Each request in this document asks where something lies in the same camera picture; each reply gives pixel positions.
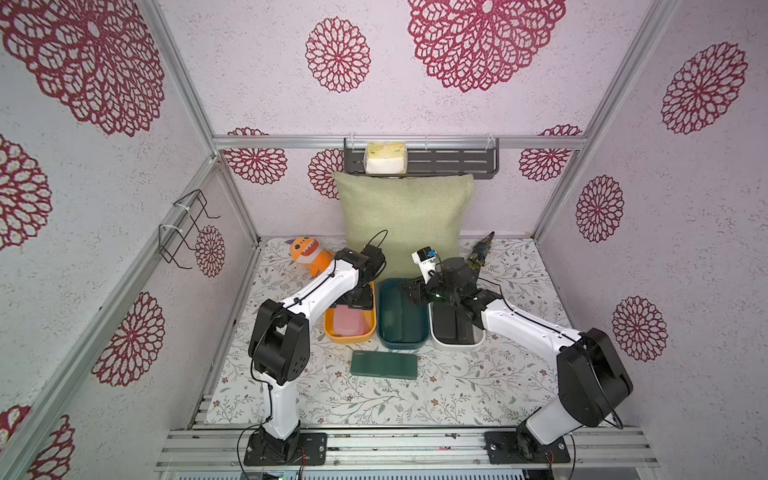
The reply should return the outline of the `pink pencil case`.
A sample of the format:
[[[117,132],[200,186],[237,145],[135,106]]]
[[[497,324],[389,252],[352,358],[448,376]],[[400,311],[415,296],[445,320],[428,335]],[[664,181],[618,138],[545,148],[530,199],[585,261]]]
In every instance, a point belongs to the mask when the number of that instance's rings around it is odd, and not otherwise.
[[[373,311],[350,309],[339,305],[333,310],[332,327],[340,337],[356,337],[371,330]]]

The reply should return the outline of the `black pencil case front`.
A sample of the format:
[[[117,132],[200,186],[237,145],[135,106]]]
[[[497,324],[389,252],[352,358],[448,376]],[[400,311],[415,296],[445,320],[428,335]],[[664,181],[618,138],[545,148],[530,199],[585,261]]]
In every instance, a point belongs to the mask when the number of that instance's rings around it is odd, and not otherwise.
[[[474,327],[470,320],[455,307],[435,302],[432,304],[432,334],[445,345],[469,346],[476,343]]]

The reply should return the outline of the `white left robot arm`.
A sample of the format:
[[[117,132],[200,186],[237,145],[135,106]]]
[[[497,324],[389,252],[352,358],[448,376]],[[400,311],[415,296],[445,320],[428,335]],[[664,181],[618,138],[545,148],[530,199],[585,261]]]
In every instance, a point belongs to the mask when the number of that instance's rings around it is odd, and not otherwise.
[[[310,360],[313,323],[342,297],[369,290],[378,275],[377,267],[357,268],[335,260],[302,289],[260,305],[248,356],[252,379],[263,385],[267,402],[263,428],[268,436],[285,441],[300,429],[296,380]]]

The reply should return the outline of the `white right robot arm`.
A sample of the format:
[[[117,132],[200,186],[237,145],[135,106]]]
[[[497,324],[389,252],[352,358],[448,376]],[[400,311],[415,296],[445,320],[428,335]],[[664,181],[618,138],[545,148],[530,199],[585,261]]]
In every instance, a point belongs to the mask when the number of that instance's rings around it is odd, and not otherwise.
[[[520,451],[533,452],[582,427],[624,427],[617,407],[633,383],[604,331],[565,328],[525,311],[506,299],[498,283],[476,277],[460,257],[440,260],[426,249],[412,260],[420,271],[405,287],[413,303],[449,305],[472,326],[521,345],[554,368],[555,398],[516,427]]]

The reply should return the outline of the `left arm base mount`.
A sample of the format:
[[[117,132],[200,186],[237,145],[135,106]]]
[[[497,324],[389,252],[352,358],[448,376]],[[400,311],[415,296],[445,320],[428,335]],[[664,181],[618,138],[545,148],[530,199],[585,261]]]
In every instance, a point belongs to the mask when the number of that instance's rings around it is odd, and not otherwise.
[[[325,433],[294,432],[280,440],[264,429],[250,436],[244,465],[256,466],[322,466],[326,461],[328,436]]]

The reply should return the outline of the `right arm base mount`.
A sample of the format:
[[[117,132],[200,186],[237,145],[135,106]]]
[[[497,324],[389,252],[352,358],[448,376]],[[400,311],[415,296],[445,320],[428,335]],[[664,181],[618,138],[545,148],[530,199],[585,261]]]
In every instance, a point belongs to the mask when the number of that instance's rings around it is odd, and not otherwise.
[[[484,433],[485,450],[493,465],[533,464],[546,466],[566,464],[572,461],[563,437],[542,445],[525,429],[488,430]]]

